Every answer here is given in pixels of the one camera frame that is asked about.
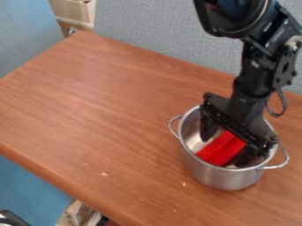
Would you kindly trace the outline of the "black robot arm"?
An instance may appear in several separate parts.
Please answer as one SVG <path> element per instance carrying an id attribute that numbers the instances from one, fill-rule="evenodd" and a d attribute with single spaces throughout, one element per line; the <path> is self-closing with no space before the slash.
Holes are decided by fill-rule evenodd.
<path id="1" fill-rule="evenodd" d="M 220 128 L 230 131 L 245 145 L 230 160 L 240 168 L 268 156 L 278 136 L 265 121 L 273 111 L 269 98 L 282 95 L 293 84 L 296 61 L 302 49 L 302 25 L 277 0 L 193 0 L 200 22 L 216 37 L 244 42 L 241 72 L 229 98 L 205 93 L 200 134 L 210 140 Z"/>

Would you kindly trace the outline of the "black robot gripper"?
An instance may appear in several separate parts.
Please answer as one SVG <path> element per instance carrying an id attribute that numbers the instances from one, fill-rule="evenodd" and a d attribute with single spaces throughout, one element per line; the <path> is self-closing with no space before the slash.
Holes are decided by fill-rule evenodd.
<path id="1" fill-rule="evenodd" d="M 241 79 L 236 79 L 233 88 L 229 98 L 205 93 L 200 110 L 200 136 L 208 142 L 225 128 L 241 138 L 246 145 L 236 159 L 236 166 L 248 168 L 265 161 L 269 149 L 278 142 L 277 134 L 264 116 L 272 91 L 264 87 L 246 87 Z"/>

